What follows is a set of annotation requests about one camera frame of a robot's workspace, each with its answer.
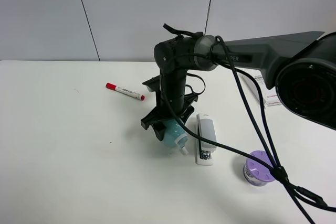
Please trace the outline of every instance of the stapler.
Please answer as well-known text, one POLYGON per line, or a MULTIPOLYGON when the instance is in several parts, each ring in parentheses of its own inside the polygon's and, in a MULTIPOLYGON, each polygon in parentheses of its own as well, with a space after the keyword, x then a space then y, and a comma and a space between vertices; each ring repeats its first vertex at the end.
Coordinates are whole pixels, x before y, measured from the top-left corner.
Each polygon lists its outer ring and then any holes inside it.
MULTIPOLYGON (((208 114, 198 114, 196 116, 196 132, 199 136, 217 142, 214 123, 208 114)), ((198 165, 213 165, 213 152, 216 146, 196 139, 195 141, 195 161, 198 165)))

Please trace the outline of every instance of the table surface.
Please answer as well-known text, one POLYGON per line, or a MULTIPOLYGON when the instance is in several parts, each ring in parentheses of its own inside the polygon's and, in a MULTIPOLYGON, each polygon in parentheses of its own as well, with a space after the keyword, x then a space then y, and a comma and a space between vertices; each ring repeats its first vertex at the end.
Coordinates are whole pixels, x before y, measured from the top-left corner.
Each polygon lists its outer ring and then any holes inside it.
MULTIPOLYGON (((213 166, 163 146, 140 120, 155 106, 141 83, 153 62, 0 62, 0 222, 307 223, 278 182, 254 187, 245 158, 217 149, 213 166), (146 95, 141 102, 108 90, 111 82, 146 95)), ((262 149, 232 73, 198 72, 206 84, 194 103, 214 118, 217 140, 262 149)), ((196 90, 199 80, 189 78, 196 90)), ((261 123, 258 103, 243 84, 261 123)), ((336 206, 336 132, 282 105, 266 108, 269 128, 292 183, 336 206)), ((304 205, 316 223, 335 214, 304 205)))

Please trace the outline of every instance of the white marker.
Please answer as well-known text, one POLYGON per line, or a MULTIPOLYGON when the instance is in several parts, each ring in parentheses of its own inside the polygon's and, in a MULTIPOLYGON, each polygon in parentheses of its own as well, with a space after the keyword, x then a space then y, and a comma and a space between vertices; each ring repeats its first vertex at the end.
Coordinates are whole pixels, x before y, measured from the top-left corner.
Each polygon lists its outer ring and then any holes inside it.
POLYGON ((141 101, 143 101, 145 99, 145 96, 142 95, 142 94, 135 93, 135 92, 133 92, 131 90, 128 90, 128 89, 123 89, 123 88, 118 87, 114 84, 106 83, 106 88, 108 88, 110 90, 114 90, 114 91, 119 92, 119 93, 126 94, 130 97, 136 98, 136 99, 141 100, 141 101))

